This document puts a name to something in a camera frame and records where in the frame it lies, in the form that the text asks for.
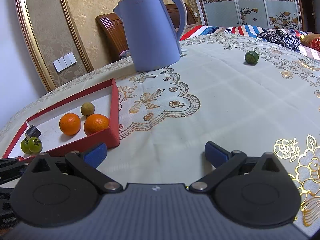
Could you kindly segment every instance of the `orange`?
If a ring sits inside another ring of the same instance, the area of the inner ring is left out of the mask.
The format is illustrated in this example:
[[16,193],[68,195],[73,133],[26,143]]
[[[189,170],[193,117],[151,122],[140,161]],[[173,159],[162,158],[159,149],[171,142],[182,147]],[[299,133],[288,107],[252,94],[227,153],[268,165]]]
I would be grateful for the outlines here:
[[76,114],[68,113],[60,118],[59,127],[64,134],[74,135],[80,130],[81,120]]
[[109,119],[102,114],[92,114],[84,122],[84,132],[87,136],[107,129],[109,126]]

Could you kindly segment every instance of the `green fruit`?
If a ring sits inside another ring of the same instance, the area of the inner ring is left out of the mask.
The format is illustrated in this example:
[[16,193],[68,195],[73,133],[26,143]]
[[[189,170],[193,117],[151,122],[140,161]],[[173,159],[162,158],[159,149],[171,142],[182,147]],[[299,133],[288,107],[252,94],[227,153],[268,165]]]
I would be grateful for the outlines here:
[[259,55],[255,51],[250,50],[245,54],[244,59],[247,63],[253,65],[259,60]]
[[32,152],[30,151],[29,149],[29,146],[28,146],[28,141],[29,139],[24,139],[21,141],[21,150],[25,153],[25,154],[31,154]]
[[39,153],[42,150],[42,142],[37,137],[31,137],[28,141],[28,147],[31,152]]
[[95,107],[93,103],[87,102],[81,106],[81,114],[83,114],[86,118],[89,115],[94,114],[94,111],[95,111]]

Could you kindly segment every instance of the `table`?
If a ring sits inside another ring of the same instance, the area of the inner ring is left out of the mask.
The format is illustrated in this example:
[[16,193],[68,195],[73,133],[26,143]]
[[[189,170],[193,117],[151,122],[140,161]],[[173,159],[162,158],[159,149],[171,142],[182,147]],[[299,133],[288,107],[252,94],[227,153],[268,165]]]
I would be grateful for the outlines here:
[[[295,225],[320,227],[320,63],[281,46],[217,33],[181,42],[181,59],[137,73],[125,58],[75,79],[15,114],[0,132],[3,155],[31,115],[110,78],[119,88],[120,146],[98,170],[120,182],[186,185],[212,171],[213,141],[248,156],[274,152],[301,194]],[[248,65],[244,55],[260,59]]]

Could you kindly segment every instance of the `wardrobe door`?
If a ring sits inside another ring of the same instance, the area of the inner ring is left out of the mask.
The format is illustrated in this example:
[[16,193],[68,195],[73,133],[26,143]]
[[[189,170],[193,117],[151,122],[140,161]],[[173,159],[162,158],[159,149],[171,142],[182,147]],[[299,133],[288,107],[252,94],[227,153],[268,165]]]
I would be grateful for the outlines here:
[[295,0],[266,0],[271,29],[299,29]]
[[203,0],[209,26],[238,26],[239,18],[234,0]]
[[239,25],[254,25],[268,28],[265,0],[237,0],[241,14]]

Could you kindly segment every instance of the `striped bedding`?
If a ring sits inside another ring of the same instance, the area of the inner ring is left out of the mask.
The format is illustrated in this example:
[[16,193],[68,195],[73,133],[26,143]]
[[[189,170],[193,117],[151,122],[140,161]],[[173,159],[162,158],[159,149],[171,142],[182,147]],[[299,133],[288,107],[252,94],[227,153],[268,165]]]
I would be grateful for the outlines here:
[[[243,36],[250,36],[253,38],[257,38],[258,33],[274,31],[274,30],[275,29],[263,29],[261,27],[252,26],[252,25],[242,25],[239,27],[209,27],[204,25],[197,25],[192,30],[185,33],[180,40],[183,41],[186,39],[193,38],[195,36],[201,36],[201,35],[206,35],[211,33],[235,33]],[[311,32],[301,32],[296,30],[282,29],[282,31],[284,33],[291,33],[293,35],[297,35],[299,33],[303,35],[311,34]],[[311,49],[311,48],[300,45],[299,50],[301,54],[311,59],[320,60],[320,52],[315,49]]]

